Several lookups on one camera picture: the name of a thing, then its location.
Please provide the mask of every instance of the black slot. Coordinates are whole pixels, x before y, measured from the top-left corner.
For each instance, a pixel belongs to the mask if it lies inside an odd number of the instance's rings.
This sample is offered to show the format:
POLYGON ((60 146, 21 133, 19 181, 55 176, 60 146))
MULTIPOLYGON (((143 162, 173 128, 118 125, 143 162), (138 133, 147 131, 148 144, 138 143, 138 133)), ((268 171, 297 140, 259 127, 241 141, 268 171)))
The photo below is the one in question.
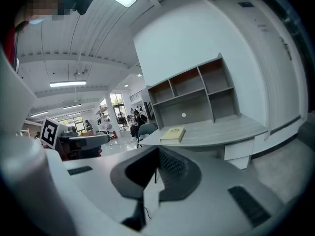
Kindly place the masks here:
POLYGON ((84 166, 84 167, 68 170, 68 172, 69 172, 70 176, 72 176, 72 175, 80 174, 80 173, 83 173, 86 171, 91 171, 91 170, 92 170, 92 168, 90 166, 84 166))
POLYGON ((252 226, 256 227, 270 218, 270 214, 241 186, 228 189, 252 226))

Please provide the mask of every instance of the white ceiling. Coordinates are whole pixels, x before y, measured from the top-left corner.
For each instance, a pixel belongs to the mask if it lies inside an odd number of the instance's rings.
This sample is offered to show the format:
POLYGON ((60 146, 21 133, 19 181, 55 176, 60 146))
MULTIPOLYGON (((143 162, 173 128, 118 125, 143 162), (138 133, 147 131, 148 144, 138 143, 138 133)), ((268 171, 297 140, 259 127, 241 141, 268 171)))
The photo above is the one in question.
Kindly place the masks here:
POLYGON ((19 35, 17 57, 18 75, 37 96, 31 113, 49 110, 55 117, 70 113, 60 106, 80 101, 93 109, 106 92, 136 83, 141 69, 129 25, 156 2, 137 0, 125 8, 114 0, 94 0, 83 16, 72 12, 63 20, 28 25, 19 35), (78 80, 87 81, 77 95, 73 87, 50 88, 50 82, 75 80, 76 71, 78 80))

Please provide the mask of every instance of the yellow book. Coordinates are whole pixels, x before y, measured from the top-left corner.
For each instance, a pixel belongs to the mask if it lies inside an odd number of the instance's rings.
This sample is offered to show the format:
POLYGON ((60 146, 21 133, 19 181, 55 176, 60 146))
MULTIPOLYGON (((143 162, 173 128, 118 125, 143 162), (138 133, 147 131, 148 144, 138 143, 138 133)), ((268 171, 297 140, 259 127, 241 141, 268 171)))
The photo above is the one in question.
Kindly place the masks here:
POLYGON ((184 127, 170 128, 160 139, 161 144, 179 144, 185 133, 184 127))

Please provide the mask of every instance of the shelf compartment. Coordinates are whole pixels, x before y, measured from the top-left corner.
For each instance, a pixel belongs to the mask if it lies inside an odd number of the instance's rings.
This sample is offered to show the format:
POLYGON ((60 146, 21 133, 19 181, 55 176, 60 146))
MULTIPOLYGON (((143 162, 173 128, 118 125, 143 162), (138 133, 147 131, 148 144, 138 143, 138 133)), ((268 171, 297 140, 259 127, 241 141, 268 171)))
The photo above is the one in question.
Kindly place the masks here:
POLYGON ((233 89, 234 89, 234 87, 224 88, 224 89, 221 89, 221 90, 218 90, 218 91, 211 92, 208 95, 220 93, 220 92, 223 92, 223 91, 233 90, 233 89))
POLYGON ((152 105, 174 98, 173 91, 171 89, 171 85, 169 81, 164 81, 152 88, 148 89, 152 105))
POLYGON ((198 67, 208 93, 233 86, 228 84, 223 66, 222 59, 217 59, 198 67))
POLYGON ((205 89, 202 88, 202 89, 197 89, 195 91, 192 91, 192 92, 188 92, 188 93, 185 93, 185 94, 182 94, 180 96, 176 96, 174 98, 171 98, 171 99, 167 99, 167 100, 163 100, 163 101, 160 101, 159 103, 155 103, 153 104, 152 106, 157 106, 157 105, 160 105, 160 104, 164 104, 164 106, 167 106, 167 102, 169 101, 169 104, 174 104, 174 102, 179 102, 179 101, 182 101, 182 100, 186 100, 189 96, 189 94, 192 95, 192 97, 194 97, 194 94, 198 91, 202 91, 204 94, 205 93, 205 89))
POLYGON ((223 90, 209 95, 214 121, 229 116, 239 115, 234 90, 223 90))
POLYGON ((196 90, 153 106, 159 128, 212 120, 207 97, 204 89, 196 90))
POLYGON ((175 96, 204 88, 197 68, 181 73, 169 81, 175 96))

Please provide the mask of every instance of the column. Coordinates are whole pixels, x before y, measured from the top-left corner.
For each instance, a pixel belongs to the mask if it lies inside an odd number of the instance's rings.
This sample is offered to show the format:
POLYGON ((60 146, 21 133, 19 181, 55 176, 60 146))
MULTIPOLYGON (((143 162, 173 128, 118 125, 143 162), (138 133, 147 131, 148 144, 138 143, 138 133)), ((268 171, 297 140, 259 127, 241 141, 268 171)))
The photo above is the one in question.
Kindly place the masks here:
POLYGON ((113 125, 113 130, 116 132, 117 137, 121 137, 120 129, 119 129, 117 119, 116 119, 116 114, 115 114, 109 93, 105 94, 105 100, 106 100, 106 105, 108 107, 109 118, 110 118, 110 121, 112 122, 112 125, 113 125))

